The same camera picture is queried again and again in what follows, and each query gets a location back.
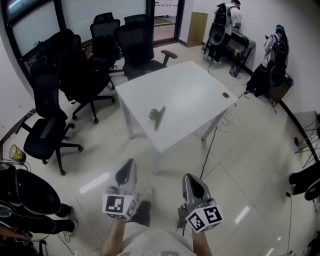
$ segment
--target white tile floor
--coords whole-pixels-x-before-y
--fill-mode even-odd
[[[155,59],[162,61],[161,50],[178,55],[169,65],[193,60],[204,69],[209,64],[203,59],[200,47],[185,48],[171,44],[155,48]],[[209,71],[236,96],[245,90],[249,76],[240,72],[237,78],[229,75],[230,63],[211,66]],[[123,75],[113,77],[116,85],[126,81]],[[115,94],[105,89],[102,94]],[[76,105],[71,105],[60,94],[60,106],[71,117]],[[104,184],[81,193],[81,188],[103,173],[109,172],[119,162],[134,158],[138,166],[137,189],[155,187],[156,200],[151,211],[151,226],[175,230],[178,207],[182,204],[182,177],[185,173],[199,176],[208,153],[213,134],[206,142],[200,140],[209,123],[170,148],[164,155],[161,171],[154,176],[150,172],[152,145],[141,128],[135,126],[135,139],[128,138],[128,131],[119,104],[110,105],[108,100],[96,104],[99,124],[93,123],[90,106],[78,113],[76,125],[70,130],[70,143],[84,147],[82,153],[73,149],[62,150],[62,164],[67,172],[61,176],[56,157],[47,165],[27,156],[32,172],[49,182],[58,192],[63,203],[75,209],[79,221],[75,236],[68,243],[71,250],[99,255],[99,248],[106,238],[112,220],[102,213]],[[207,231],[206,237],[214,256],[270,256],[285,254],[288,246],[290,199],[288,176],[302,169],[302,155],[294,154],[294,137],[299,133],[286,112],[276,107],[276,112],[263,97],[243,96],[228,110],[218,125],[213,146],[204,170],[204,181],[211,195],[221,206],[224,222]],[[27,123],[33,125],[39,116]],[[4,156],[8,157],[12,144],[23,148],[27,132],[21,129],[4,144]],[[301,255],[315,233],[319,221],[312,202],[303,195],[292,199],[292,227],[290,249]],[[244,218],[236,223],[239,214],[249,208]],[[186,238],[192,241],[191,228],[186,228]],[[47,239],[48,251],[53,256],[71,255],[56,235]]]

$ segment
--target table leg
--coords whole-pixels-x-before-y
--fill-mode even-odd
[[[153,150],[152,173],[154,175],[156,175],[160,170],[162,155],[163,153],[159,153],[156,149]]]
[[[126,104],[122,101],[122,99],[120,99],[120,104],[121,104],[121,107],[123,110],[126,126],[128,128],[129,138],[133,139],[135,137],[135,135],[134,135],[134,130],[132,128],[132,122],[131,122],[131,116],[130,116],[129,109],[127,108]]]
[[[227,110],[221,112],[219,115],[217,115],[215,117],[215,119],[213,120],[213,122],[211,123],[209,129],[205,132],[205,134],[202,136],[202,140],[206,141],[207,137],[209,136],[210,133],[212,133],[212,131],[214,130],[214,128],[217,126],[217,124],[219,123],[220,119],[224,116],[224,114],[226,113]]]

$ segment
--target black office chair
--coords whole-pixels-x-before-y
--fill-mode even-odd
[[[108,68],[100,61],[89,60],[82,51],[70,52],[61,63],[60,89],[65,95],[80,103],[80,106],[72,113],[72,119],[76,120],[78,113],[85,105],[90,104],[94,115],[94,123],[99,122],[94,101],[111,100],[115,103],[113,96],[99,96],[98,94],[110,82]]]
[[[162,50],[161,52],[165,54],[163,63],[153,60],[155,54],[152,22],[136,22],[120,26],[115,30],[115,37],[124,56],[123,70],[128,80],[166,68],[169,57],[173,59],[178,57],[168,50]]]
[[[73,123],[66,126],[67,115],[59,106],[59,76],[56,71],[48,67],[47,57],[41,57],[36,60],[30,69],[32,77],[32,89],[36,112],[43,117],[36,121],[31,128],[25,124],[26,117],[23,118],[14,129],[17,134],[20,128],[29,132],[25,143],[24,151],[36,158],[42,160],[44,165],[51,158],[54,151],[58,160],[60,173],[65,175],[61,163],[60,148],[77,148],[82,152],[84,148],[80,144],[63,143],[62,140],[69,140],[66,133],[69,128],[74,128]]]
[[[125,25],[135,24],[139,22],[152,22],[152,20],[146,14],[132,15],[124,18]]]
[[[104,63],[109,68],[109,73],[123,72],[122,69],[114,69],[116,61],[120,59],[120,48],[115,39],[115,29],[120,26],[120,20],[114,19],[99,23],[93,23],[90,26],[92,35],[92,53],[89,60]],[[110,79],[111,90],[115,85]]]
[[[93,23],[104,23],[114,20],[112,12],[102,13],[94,17]]]

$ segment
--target glass window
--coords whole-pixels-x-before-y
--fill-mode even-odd
[[[12,21],[29,7],[37,3],[40,5],[42,2],[44,2],[44,0],[7,0],[6,15],[8,22]]]

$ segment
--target chair base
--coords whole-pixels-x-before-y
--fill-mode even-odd
[[[94,98],[93,101],[91,102],[87,102],[87,103],[82,103],[73,113],[72,113],[72,119],[73,120],[77,120],[77,116],[76,116],[76,113],[78,113],[81,109],[84,108],[84,106],[86,106],[87,104],[90,104],[91,106],[91,109],[92,109],[92,113],[93,113],[93,116],[94,116],[94,123],[95,124],[98,124],[99,123],[99,119],[97,118],[97,115],[96,115],[96,109],[95,109],[95,106],[94,106],[94,101],[98,101],[98,100],[111,100],[111,102],[114,104],[116,103],[116,99],[113,97],[113,96],[96,96]]]

